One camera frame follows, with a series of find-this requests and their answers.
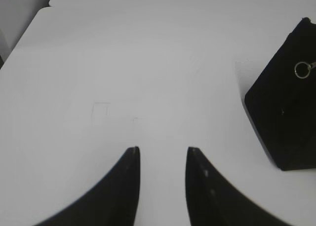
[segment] metal pin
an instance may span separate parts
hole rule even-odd
[[[305,65],[306,65],[306,68],[307,68],[307,71],[308,71],[308,72],[307,72],[307,74],[306,74],[305,76],[300,76],[300,75],[296,72],[296,68],[297,68],[300,64],[305,64]],[[311,70],[314,69],[315,67],[316,67],[316,62],[309,64],[309,63],[307,63],[307,62],[305,62],[305,61],[301,61],[301,62],[298,62],[298,63],[295,65],[295,67],[294,67],[294,72],[295,72],[295,75],[296,75],[299,79],[305,79],[305,78],[307,78],[307,77],[310,75]]]

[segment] white table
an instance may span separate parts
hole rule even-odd
[[[316,171],[273,166],[241,96],[315,5],[140,1],[42,9],[1,69],[0,225],[46,219],[138,145],[136,226],[190,225],[188,146],[270,213],[313,226]]]

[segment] black curved object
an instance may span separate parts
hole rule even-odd
[[[95,187],[38,226],[132,226],[140,188],[140,151],[128,148]]]
[[[289,226],[235,189],[199,148],[188,149],[186,199],[192,226]]]

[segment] faint pencil mark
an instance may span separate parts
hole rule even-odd
[[[93,122],[93,114],[94,114],[94,111],[95,111],[95,106],[97,105],[104,105],[105,107],[105,116],[108,115],[108,112],[109,112],[109,105],[111,103],[110,102],[100,102],[100,101],[95,101],[92,105],[92,110],[91,110],[91,121]]]
[[[145,118],[138,118],[138,117],[134,117],[133,119],[132,119],[132,122],[134,122],[134,121],[136,121],[136,120],[144,120]]]

